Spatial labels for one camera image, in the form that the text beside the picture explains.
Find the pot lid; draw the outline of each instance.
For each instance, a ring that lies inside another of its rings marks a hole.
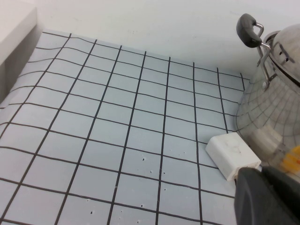
[[[275,64],[300,82],[300,24],[279,31],[270,45],[270,57]]]

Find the black lid handle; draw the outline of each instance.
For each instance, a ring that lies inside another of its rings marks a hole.
[[[256,19],[247,13],[243,14],[236,24],[236,32],[249,48],[256,48],[262,43],[261,38],[254,33],[253,26],[256,26]]]

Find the white sponge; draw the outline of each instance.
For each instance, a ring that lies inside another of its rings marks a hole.
[[[212,137],[206,151],[227,180],[233,180],[240,168],[257,168],[261,163],[237,133]]]

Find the light blue grid mat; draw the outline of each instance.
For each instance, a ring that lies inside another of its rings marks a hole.
[[[235,131],[248,82],[45,31],[0,104],[0,222],[236,224],[205,146]]]

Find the black object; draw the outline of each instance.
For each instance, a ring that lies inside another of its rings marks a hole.
[[[241,168],[234,208],[238,225],[300,225],[300,184],[273,167]]]
[[[254,33],[253,26],[256,25],[256,20],[249,14],[243,14],[236,24],[236,32],[242,42],[249,48],[256,48],[261,45],[261,38]]]

